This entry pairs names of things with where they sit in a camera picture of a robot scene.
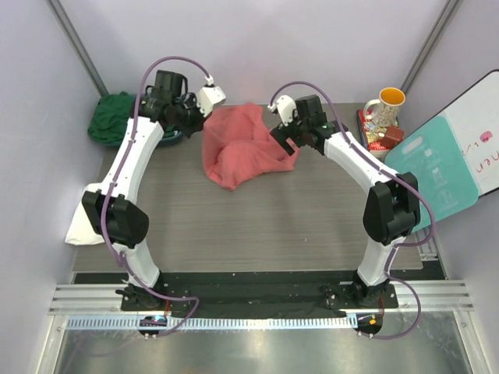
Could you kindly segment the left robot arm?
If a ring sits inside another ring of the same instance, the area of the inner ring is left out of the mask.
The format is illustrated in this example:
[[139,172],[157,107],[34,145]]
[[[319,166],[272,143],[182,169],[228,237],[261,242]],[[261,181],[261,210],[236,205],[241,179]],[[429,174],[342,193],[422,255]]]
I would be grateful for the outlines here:
[[133,99],[118,153],[96,191],[82,197],[91,228],[104,239],[117,264],[128,275],[116,292],[124,311],[156,311],[168,302],[161,270],[147,244],[150,219],[137,205],[138,192],[151,159],[168,127],[186,136],[203,129],[214,108],[225,100],[210,73],[197,91],[189,91],[180,73],[159,70],[154,83],[143,83]]

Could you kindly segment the pink t-shirt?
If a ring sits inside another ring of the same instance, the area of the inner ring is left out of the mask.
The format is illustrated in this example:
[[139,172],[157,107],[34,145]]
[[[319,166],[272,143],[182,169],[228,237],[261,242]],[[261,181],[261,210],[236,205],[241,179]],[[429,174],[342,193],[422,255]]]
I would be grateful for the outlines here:
[[299,151],[288,155],[271,136],[260,105],[223,106],[203,126],[206,176],[224,189],[271,172],[293,171]]

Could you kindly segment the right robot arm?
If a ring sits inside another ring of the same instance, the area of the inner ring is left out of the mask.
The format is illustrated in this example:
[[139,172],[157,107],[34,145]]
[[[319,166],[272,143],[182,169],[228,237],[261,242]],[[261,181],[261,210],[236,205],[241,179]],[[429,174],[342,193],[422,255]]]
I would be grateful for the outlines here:
[[420,221],[419,201],[411,192],[418,187],[416,177],[387,167],[340,122],[328,120],[316,95],[296,100],[281,95],[268,109],[280,118],[271,136],[288,155],[309,146],[341,166],[366,193],[363,227],[368,242],[347,296],[357,307],[377,306],[388,289],[397,247]]

